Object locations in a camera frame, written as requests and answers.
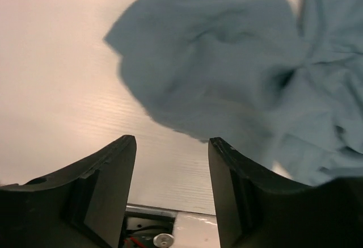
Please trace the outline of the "blue t shirt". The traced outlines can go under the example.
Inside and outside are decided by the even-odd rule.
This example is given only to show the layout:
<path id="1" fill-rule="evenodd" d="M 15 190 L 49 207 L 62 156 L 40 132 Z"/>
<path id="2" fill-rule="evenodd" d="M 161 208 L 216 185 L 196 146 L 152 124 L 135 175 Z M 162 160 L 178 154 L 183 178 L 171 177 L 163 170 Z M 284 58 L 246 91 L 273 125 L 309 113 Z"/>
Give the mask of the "blue t shirt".
<path id="1" fill-rule="evenodd" d="M 311 186 L 362 175 L 362 0 L 136 0 L 105 41 L 156 122 Z"/>

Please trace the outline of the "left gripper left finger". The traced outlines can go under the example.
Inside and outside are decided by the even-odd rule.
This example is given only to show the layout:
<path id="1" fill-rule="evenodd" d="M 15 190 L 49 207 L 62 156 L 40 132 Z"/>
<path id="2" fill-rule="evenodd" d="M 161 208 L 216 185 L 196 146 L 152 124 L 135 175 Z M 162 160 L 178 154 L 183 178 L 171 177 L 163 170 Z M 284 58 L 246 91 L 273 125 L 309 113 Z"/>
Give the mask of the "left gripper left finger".
<path id="1" fill-rule="evenodd" d="M 2 247 L 122 247 L 136 139 L 28 183 L 1 187 Z"/>

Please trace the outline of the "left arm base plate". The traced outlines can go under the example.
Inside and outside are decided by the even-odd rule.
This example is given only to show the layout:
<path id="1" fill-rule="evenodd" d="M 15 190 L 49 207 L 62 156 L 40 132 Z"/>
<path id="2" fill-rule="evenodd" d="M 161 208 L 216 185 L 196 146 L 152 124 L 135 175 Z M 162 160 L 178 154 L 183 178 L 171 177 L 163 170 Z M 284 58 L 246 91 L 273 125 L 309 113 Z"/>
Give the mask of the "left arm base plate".
<path id="1" fill-rule="evenodd" d="M 171 247 L 178 211 L 128 204 L 121 231 L 120 247 Z"/>

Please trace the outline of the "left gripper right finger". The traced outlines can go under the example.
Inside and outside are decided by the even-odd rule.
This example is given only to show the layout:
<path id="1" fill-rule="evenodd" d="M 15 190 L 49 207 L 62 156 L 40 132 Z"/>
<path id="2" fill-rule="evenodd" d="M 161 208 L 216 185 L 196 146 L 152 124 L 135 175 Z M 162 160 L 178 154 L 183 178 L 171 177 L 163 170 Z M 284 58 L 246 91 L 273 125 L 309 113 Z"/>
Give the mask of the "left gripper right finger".
<path id="1" fill-rule="evenodd" d="M 208 160 L 222 248 L 362 246 L 362 178 L 307 186 L 221 138 L 209 140 Z"/>

